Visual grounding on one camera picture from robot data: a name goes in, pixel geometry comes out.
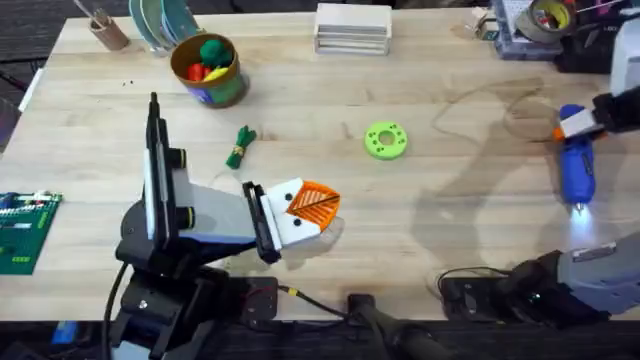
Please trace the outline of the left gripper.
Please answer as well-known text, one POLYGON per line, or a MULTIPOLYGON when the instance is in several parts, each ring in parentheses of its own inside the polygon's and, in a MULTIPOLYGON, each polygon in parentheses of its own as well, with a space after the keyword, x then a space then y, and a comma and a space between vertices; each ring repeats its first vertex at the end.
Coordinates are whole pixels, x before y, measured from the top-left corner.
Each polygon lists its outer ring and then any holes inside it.
POLYGON ((201 186, 189 180, 184 149, 168 150, 168 252, 206 264, 254 248, 260 259, 280 260, 277 248, 317 238, 320 226, 304 219, 333 219, 340 194, 310 180, 295 178, 266 190, 265 212, 275 221, 273 243, 253 184, 243 195, 201 186))

